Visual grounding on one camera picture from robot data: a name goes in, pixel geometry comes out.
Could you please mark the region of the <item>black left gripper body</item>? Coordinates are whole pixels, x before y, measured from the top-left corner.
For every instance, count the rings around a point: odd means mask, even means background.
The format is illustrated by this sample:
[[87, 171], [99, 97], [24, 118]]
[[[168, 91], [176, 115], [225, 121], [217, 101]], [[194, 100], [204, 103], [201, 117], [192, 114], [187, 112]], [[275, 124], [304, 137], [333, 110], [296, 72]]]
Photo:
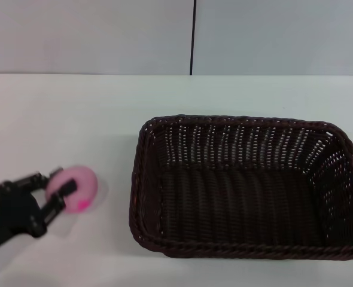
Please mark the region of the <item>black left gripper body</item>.
[[47, 232], [40, 209], [32, 193], [40, 183], [5, 181], [0, 184], [0, 246], [19, 234], [39, 238]]

